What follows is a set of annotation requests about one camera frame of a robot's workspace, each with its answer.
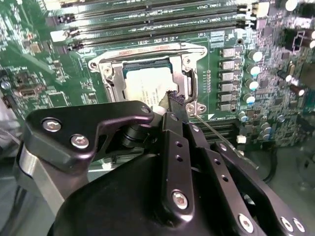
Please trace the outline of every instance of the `capacitor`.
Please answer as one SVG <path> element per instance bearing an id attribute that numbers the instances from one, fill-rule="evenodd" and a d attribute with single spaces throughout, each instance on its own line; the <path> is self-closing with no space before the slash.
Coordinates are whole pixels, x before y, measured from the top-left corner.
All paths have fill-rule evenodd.
<path id="1" fill-rule="evenodd" d="M 264 132 L 264 134 L 270 134 L 271 133 L 271 126 L 268 122 L 262 124 L 260 128 Z"/>
<path id="2" fill-rule="evenodd" d="M 295 71 L 295 64 L 291 63 L 287 67 L 287 73 L 288 73 L 288 75 L 294 75 L 294 71 Z"/>
<path id="3" fill-rule="evenodd" d="M 290 85 L 290 90 L 300 97 L 303 96 L 305 93 L 304 89 L 293 84 Z"/>
<path id="4" fill-rule="evenodd" d="M 246 70 L 248 73 L 250 73 L 253 76 L 257 76 L 260 73 L 259 66 L 256 66 L 254 64 L 250 64 Z"/>
<path id="5" fill-rule="evenodd" d="M 278 116 L 278 117 L 277 117 L 277 120 L 278 120 L 278 122 L 280 122 L 280 123 L 285 122 L 285 117 L 284 117 L 284 115 Z"/>
<path id="6" fill-rule="evenodd" d="M 314 29 L 305 29 L 305 37 L 310 39 L 315 39 L 315 30 Z"/>
<path id="7" fill-rule="evenodd" d="M 265 134 L 263 131 L 261 131 L 260 137 L 263 141 L 268 141 L 270 139 L 270 134 Z"/>
<path id="8" fill-rule="evenodd" d="M 283 70 L 279 70 L 279 71 L 277 72 L 277 75 L 278 75 L 281 79 L 285 80 L 286 82 L 290 82 L 290 81 L 292 80 L 292 75 L 289 75 L 287 72 L 285 72 L 285 71 L 283 71 Z"/>
<path id="9" fill-rule="evenodd" d="M 250 93 L 247 93 L 243 96 L 243 100 L 248 104 L 248 105 L 252 105 L 256 99 L 253 95 L 251 95 Z"/>
<path id="10" fill-rule="evenodd" d="M 249 79 L 249 80 L 246 81 L 245 85 L 250 90 L 255 91 L 258 88 L 259 83 L 257 81 L 255 81 L 255 80 L 253 80 L 253 79 Z"/>
<path id="11" fill-rule="evenodd" d="M 255 62 L 259 62 L 262 60 L 263 54 L 262 54 L 262 52 L 259 52 L 259 51 L 254 49 L 248 53 L 248 58 L 255 61 Z"/>
<path id="12" fill-rule="evenodd" d="M 245 112 L 241 112 L 240 114 L 238 114 L 238 118 L 241 122 L 246 122 L 248 120 L 248 117 L 245 114 Z"/>
<path id="13" fill-rule="evenodd" d="M 287 11 L 293 11 L 297 7 L 298 0 L 287 0 L 285 2 L 285 9 Z"/>
<path id="14" fill-rule="evenodd" d="M 1 88 L 3 88 L 3 89 L 10 89 L 11 88 L 10 82 L 9 81 L 1 82 Z"/>
<path id="15" fill-rule="evenodd" d="M 306 47 L 306 48 L 312 49 L 312 48 L 315 47 L 315 40 L 312 40 L 312 39 L 310 39 L 310 38 L 303 37 L 302 46 L 303 46 L 303 47 Z"/>

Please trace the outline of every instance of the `cable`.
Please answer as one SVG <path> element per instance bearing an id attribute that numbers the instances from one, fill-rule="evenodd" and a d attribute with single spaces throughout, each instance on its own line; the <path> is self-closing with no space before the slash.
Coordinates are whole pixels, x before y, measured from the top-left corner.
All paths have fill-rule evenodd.
<path id="1" fill-rule="evenodd" d="M 270 183 L 276 175 L 278 167 L 278 156 L 277 156 L 277 148 L 275 146 L 271 146 L 270 148 L 270 171 L 266 178 L 264 178 L 265 183 Z"/>
<path id="2" fill-rule="evenodd" d="M 17 145 L 21 144 L 21 141 L 17 137 L 15 137 L 13 134 L 11 134 L 9 131 L 7 131 L 1 127 L 0 127 L 0 131 L 2 133 L 5 133 L 7 136 L 9 136 Z"/>

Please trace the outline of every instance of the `mounting hole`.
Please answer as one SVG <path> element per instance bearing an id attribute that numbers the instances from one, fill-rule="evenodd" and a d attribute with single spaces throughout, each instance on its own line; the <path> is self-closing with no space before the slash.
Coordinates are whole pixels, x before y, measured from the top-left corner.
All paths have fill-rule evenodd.
<path id="1" fill-rule="evenodd" d="M 180 142 L 176 142 L 176 145 L 179 147 L 179 148 L 182 148 L 183 145 L 180 143 Z"/>
<path id="2" fill-rule="evenodd" d="M 225 182 L 228 182 L 228 178 L 225 175 L 221 175 L 221 177 Z"/>
<path id="3" fill-rule="evenodd" d="M 174 121 L 178 121 L 178 118 L 177 118 L 174 114 L 171 114 L 171 118 L 172 118 Z"/>
<path id="4" fill-rule="evenodd" d="M 147 114 L 151 112 L 150 109 L 147 108 L 147 107 L 145 107 L 145 106 L 142 106 L 142 107 L 141 107 L 141 110 L 142 110 L 144 113 L 147 113 Z"/>
<path id="5" fill-rule="evenodd" d="M 217 159 L 215 159 L 215 163 L 216 163 L 217 165 L 221 165 L 221 162 L 220 162 L 219 160 L 217 160 Z"/>
<path id="6" fill-rule="evenodd" d="M 183 162 L 184 160 L 181 158 L 180 155 L 176 155 L 176 160 L 178 160 L 179 162 Z"/>
<path id="7" fill-rule="evenodd" d="M 92 69 L 97 68 L 97 64 L 95 62 L 92 62 L 90 66 L 91 66 Z"/>
<path id="8" fill-rule="evenodd" d="M 241 44 L 244 43 L 244 40 L 243 40 L 242 38 L 239 38 L 239 39 L 236 41 L 236 43 L 237 43 L 238 45 L 241 45 Z"/>

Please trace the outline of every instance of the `chip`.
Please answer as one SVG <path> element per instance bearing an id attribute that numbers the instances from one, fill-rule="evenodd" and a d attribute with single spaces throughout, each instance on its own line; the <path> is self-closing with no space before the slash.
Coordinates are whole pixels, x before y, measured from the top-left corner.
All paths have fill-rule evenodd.
<path id="1" fill-rule="evenodd" d="M 281 59 L 289 59 L 290 57 L 290 53 L 286 52 L 286 53 L 282 53 Z"/>
<path id="2" fill-rule="evenodd" d="M 224 58 L 230 58 L 235 56 L 235 48 L 225 48 L 222 51 L 222 56 Z"/>
<path id="3" fill-rule="evenodd" d="M 242 59 L 237 58 L 237 59 L 234 60 L 234 63 L 235 64 L 241 64 L 242 63 Z"/>
<path id="4" fill-rule="evenodd" d="M 30 50 L 33 51 L 34 53 L 41 53 L 41 48 L 37 43 L 32 43 L 30 45 Z"/>
<path id="5" fill-rule="evenodd" d="M 233 84 L 221 84 L 222 92 L 230 92 L 233 90 Z"/>
<path id="6" fill-rule="evenodd" d="M 252 133 L 252 124 L 245 125 L 246 133 L 251 134 Z"/>
<path id="7" fill-rule="evenodd" d="M 259 83 L 259 86 L 261 88 L 268 87 L 268 85 L 269 85 L 269 81 L 268 80 L 261 80 L 260 83 Z"/>
<path id="8" fill-rule="evenodd" d="M 250 117 L 250 118 L 252 118 L 254 116 L 254 114 L 255 114 L 254 110 L 247 111 L 247 116 Z"/>
<path id="9" fill-rule="evenodd" d="M 266 27 L 264 28 L 264 31 L 263 31 L 263 36 L 264 36 L 264 37 L 271 36 L 271 35 L 273 34 L 273 32 L 274 32 L 274 29 L 273 29 L 273 28 L 271 28 L 270 26 L 266 26 Z"/>
<path id="10" fill-rule="evenodd" d="M 229 104 L 229 103 L 220 104 L 220 110 L 222 112 L 230 111 L 231 110 L 231 104 Z"/>
<path id="11" fill-rule="evenodd" d="M 222 73 L 221 77 L 222 81 L 231 81 L 233 80 L 234 73 L 233 72 Z"/>
<path id="12" fill-rule="evenodd" d="M 232 95 L 231 94 L 223 94 L 220 96 L 221 102 L 228 102 L 232 100 Z"/>
<path id="13" fill-rule="evenodd" d="M 282 98 L 276 98 L 275 105 L 280 105 L 282 103 L 282 101 L 283 101 Z"/>
<path id="14" fill-rule="evenodd" d="M 233 60 L 223 61 L 222 62 L 222 69 L 223 70 L 234 69 L 234 61 Z"/>

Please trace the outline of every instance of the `black metal bracket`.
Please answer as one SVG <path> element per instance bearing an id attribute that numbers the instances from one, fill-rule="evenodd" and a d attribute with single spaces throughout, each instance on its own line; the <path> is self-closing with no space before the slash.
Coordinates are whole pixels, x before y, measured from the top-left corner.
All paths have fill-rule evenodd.
<path id="1" fill-rule="evenodd" d="M 267 235 L 309 235 L 297 214 L 261 180 L 252 166 L 238 158 L 231 148 L 221 142 L 215 143 L 213 148 L 224 159 L 238 189 L 249 195 L 255 203 L 259 225 Z"/>
<path id="2" fill-rule="evenodd" d="M 165 113 L 162 124 L 161 204 L 166 222 L 178 226 L 192 220 L 194 196 L 189 143 L 183 137 L 183 122 L 173 113 Z"/>
<path id="3" fill-rule="evenodd" d="M 99 136 L 109 138 L 123 126 L 150 123 L 153 118 L 151 109 L 139 101 L 37 110 L 26 119 L 24 145 L 64 172 L 80 172 L 95 156 Z M 46 130 L 46 120 L 57 121 L 61 128 L 57 132 Z M 71 144 L 71 137 L 78 134 L 86 137 L 87 147 L 79 149 Z"/>
<path id="4" fill-rule="evenodd" d="M 203 171 L 209 174 L 209 182 L 212 182 L 218 191 L 224 219 L 227 221 L 226 234 L 247 236 L 265 236 L 264 231 L 251 217 L 233 179 L 230 175 L 221 155 L 210 150 L 209 144 L 201 129 L 194 124 L 187 124 L 191 151 L 194 152 L 199 163 L 204 167 Z"/>

